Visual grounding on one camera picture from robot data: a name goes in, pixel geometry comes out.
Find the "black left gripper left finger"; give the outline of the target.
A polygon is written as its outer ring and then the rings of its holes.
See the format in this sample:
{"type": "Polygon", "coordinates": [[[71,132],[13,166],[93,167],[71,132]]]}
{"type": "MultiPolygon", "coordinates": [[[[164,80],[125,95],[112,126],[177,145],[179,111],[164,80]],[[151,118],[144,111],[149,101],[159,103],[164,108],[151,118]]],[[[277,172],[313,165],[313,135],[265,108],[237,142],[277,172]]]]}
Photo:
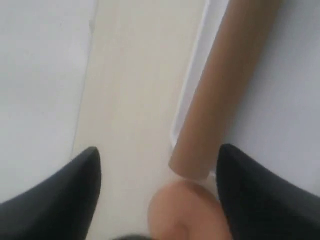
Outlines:
{"type": "Polygon", "coordinates": [[[100,154],[89,147],[42,183],[0,205],[0,238],[86,239],[101,185],[100,154]]]}

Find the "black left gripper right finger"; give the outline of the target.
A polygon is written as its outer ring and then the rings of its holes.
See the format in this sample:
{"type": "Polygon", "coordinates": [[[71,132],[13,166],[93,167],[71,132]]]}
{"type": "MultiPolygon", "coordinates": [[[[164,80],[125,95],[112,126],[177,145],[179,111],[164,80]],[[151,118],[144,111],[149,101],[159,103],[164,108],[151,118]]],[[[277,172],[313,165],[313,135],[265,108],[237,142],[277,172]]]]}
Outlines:
{"type": "Polygon", "coordinates": [[[320,198],[231,144],[220,147],[216,183],[234,240],[318,240],[320,198]]]}

